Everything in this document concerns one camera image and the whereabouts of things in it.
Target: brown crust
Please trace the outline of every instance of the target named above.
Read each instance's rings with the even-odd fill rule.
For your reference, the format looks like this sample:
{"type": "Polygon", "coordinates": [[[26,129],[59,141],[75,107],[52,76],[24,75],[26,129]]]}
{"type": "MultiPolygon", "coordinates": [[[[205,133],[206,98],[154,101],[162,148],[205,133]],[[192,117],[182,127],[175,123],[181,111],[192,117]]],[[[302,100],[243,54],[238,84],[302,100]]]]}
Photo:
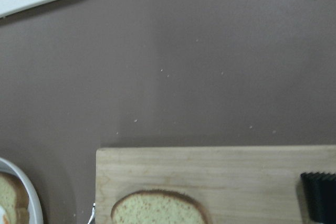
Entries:
{"type": "Polygon", "coordinates": [[[168,196],[168,197],[175,198],[175,199],[177,198],[181,201],[184,201],[186,203],[189,203],[189,204],[193,205],[201,213],[202,219],[203,219],[205,224],[211,224],[212,223],[206,208],[201,203],[199,203],[197,200],[193,199],[192,197],[190,197],[188,195],[180,194],[176,191],[168,191],[168,190],[160,190],[160,189],[140,190],[140,191],[135,191],[131,194],[126,195],[125,197],[118,200],[114,204],[114,206],[112,207],[111,218],[113,218],[114,211],[118,207],[119,204],[121,204],[127,198],[129,198],[133,195],[136,195],[136,194],[140,194],[140,195],[153,195],[153,194],[155,194],[155,195],[164,195],[164,196],[168,196]]]}
{"type": "Polygon", "coordinates": [[[22,181],[9,173],[0,172],[0,177],[4,178],[16,191],[17,201],[15,202],[17,223],[16,224],[26,224],[29,222],[28,204],[29,196],[27,190],[22,183],[22,181]]]}

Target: gray countertop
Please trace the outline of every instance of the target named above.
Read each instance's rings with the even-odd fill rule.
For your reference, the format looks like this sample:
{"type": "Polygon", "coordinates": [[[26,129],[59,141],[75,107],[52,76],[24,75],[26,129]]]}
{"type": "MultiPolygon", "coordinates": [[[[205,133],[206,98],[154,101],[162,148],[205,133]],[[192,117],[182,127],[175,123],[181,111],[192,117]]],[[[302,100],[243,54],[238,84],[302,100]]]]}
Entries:
{"type": "Polygon", "coordinates": [[[108,146],[334,144],[336,0],[60,0],[0,20],[0,156],[86,223],[108,146]]]}

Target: wooden cutting board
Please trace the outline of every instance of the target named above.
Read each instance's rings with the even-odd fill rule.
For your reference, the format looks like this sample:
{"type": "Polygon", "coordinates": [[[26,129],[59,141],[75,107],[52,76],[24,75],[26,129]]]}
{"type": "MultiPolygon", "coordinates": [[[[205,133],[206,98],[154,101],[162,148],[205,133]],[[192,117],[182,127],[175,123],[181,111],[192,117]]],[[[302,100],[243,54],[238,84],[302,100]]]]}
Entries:
{"type": "Polygon", "coordinates": [[[140,189],[194,197],[214,224],[302,224],[300,174],[336,172],[336,146],[102,148],[97,150],[96,223],[140,189]]]}

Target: wooden board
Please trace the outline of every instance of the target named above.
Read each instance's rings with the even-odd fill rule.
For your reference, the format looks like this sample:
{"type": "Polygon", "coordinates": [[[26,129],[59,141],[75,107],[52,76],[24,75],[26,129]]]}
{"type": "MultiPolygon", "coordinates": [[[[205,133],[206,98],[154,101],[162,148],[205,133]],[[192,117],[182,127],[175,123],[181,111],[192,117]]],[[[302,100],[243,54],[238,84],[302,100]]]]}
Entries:
{"type": "Polygon", "coordinates": [[[102,148],[97,150],[96,223],[139,189],[194,197],[214,224],[306,223],[300,174],[336,171],[336,146],[102,148]]]}

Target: black object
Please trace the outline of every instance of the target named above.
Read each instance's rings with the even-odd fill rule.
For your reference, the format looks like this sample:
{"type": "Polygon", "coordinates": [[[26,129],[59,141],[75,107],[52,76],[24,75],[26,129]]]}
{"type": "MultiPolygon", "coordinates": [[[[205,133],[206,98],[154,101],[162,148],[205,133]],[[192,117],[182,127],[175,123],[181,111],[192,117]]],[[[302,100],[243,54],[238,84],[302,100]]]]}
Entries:
{"type": "Polygon", "coordinates": [[[322,224],[336,224],[336,174],[302,173],[309,217],[322,224]]]}

